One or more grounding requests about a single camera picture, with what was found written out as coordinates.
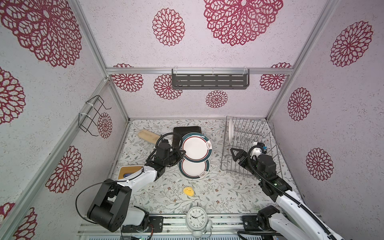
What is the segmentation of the white round plate front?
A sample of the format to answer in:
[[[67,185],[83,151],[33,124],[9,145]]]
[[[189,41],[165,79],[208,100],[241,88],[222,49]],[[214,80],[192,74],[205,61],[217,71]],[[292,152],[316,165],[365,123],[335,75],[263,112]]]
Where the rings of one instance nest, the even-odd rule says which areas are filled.
[[[187,160],[182,160],[179,162],[179,170],[181,174],[192,180],[198,180],[206,177],[211,169],[211,164],[209,160],[206,160],[201,163],[192,163]]]

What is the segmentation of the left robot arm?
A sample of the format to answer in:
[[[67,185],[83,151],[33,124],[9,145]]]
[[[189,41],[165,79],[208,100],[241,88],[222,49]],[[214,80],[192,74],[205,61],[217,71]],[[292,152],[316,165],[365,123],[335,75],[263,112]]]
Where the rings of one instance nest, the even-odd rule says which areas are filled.
[[[172,147],[166,140],[156,143],[145,165],[130,176],[114,181],[107,179],[91,203],[87,218],[110,232],[123,226],[145,231],[150,224],[150,213],[140,207],[130,207],[131,195],[158,180],[166,171],[176,165],[186,154],[182,150],[183,141]]]

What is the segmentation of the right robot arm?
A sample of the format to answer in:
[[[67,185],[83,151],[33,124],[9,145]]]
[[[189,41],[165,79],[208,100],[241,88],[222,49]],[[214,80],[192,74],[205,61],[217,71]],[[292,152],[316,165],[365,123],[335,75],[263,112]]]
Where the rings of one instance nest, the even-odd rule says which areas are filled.
[[[341,240],[310,210],[293,188],[276,171],[276,163],[263,143],[255,142],[248,150],[230,149],[233,161],[259,180],[264,194],[278,206],[259,210],[256,235],[282,236],[287,240]]]

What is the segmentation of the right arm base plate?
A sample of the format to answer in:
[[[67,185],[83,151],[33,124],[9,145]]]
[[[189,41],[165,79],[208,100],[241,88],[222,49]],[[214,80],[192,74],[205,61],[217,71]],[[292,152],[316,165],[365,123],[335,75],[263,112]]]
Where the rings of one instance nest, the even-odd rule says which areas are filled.
[[[241,216],[245,232],[258,232],[261,230],[257,215]]]

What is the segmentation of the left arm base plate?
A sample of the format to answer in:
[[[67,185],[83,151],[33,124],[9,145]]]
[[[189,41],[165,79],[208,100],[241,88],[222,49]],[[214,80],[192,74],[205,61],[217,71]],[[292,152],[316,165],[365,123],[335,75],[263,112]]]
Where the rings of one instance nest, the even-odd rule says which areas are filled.
[[[127,216],[121,226],[122,233],[161,233],[164,217],[151,216],[149,212],[138,208],[128,209]]]

